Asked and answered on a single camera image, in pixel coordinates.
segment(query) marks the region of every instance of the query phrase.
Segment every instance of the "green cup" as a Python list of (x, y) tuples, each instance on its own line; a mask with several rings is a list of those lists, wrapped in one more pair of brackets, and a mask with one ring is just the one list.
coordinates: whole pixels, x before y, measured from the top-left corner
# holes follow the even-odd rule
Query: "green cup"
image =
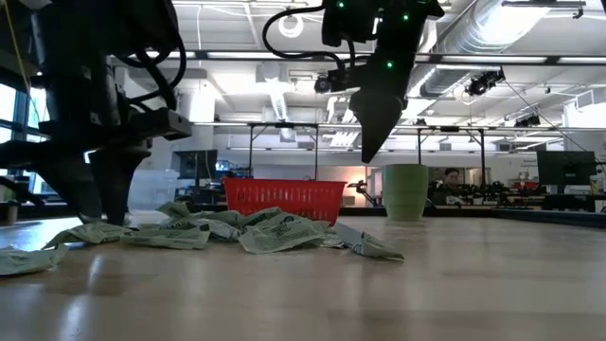
[(427, 199), (429, 171), (422, 165), (383, 167), (383, 204), (393, 221), (418, 221)]

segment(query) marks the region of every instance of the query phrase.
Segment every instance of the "red basket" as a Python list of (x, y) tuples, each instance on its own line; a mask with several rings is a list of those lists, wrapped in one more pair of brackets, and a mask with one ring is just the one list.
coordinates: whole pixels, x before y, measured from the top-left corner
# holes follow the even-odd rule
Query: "red basket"
[(345, 182), (224, 178), (229, 209), (248, 215), (269, 207), (334, 224)]

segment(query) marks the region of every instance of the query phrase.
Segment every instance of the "yellow cable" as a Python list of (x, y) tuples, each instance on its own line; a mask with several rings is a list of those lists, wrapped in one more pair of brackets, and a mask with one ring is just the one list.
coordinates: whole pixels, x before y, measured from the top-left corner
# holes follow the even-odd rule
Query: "yellow cable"
[(31, 98), (31, 86), (30, 86), (29, 82), (27, 81), (26, 69), (23, 65), (23, 60), (21, 59), (21, 52), (19, 51), (19, 45), (17, 44), (17, 34), (15, 33), (15, 29), (12, 26), (12, 19), (10, 17), (10, 11), (9, 11), (9, 1), (10, 0), (6, 0), (4, 3), (4, 11), (7, 14), (7, 22), (9, 23), (9, 31), (10, 31), (10, 37), (12, 38), (12, 45), (15, 49), (15, 56), (17, 57), (17, 62), (19, 63), (19, 68), (21, 69), (21, 76), (23, 77), (23, 82), (26, 85), (27, 96), (29, 97), (31, 104), (34, 107), (34, 112), (36, 113), (36, 118), (40, 122), (40, 114), (38, 114), (38, 108), (36, 107), (36, 103), (34, 103), (33, 99)]

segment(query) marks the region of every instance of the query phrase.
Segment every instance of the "wooden table surface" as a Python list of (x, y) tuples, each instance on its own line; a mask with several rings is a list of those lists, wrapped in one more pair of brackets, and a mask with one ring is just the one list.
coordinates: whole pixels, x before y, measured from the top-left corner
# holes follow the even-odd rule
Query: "wooden table surface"
[[(405, 262), (238, 244), (80, 247), (0, 278), (0, 340), (605, 340), (606, 234), (495, 219), (341, 221)], [(74, 219), (0, 229), (36, 249)]]

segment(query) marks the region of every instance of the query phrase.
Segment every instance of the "person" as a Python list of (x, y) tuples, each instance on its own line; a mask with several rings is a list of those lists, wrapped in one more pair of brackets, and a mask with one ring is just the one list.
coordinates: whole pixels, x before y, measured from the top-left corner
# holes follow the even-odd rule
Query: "person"
[(439, 186), (434, 192), (432, 202), (434, 205), (447, 205), (447, 198), (458, 196), (458, 178), (459, 171), (455, 168), (448, 168), (444, 171), (444, 184)]

